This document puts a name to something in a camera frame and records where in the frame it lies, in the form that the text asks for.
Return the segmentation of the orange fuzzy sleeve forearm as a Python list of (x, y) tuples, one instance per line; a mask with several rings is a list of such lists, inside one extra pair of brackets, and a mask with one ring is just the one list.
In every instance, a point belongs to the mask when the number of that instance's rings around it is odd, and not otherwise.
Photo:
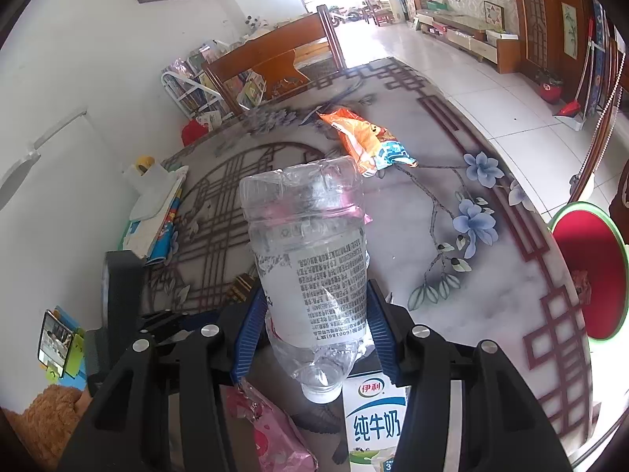
[(23, 412), (2, 408), (2, 415), (35, 463), (55, 471), (91, 401), (87, 388), (49, 385)]

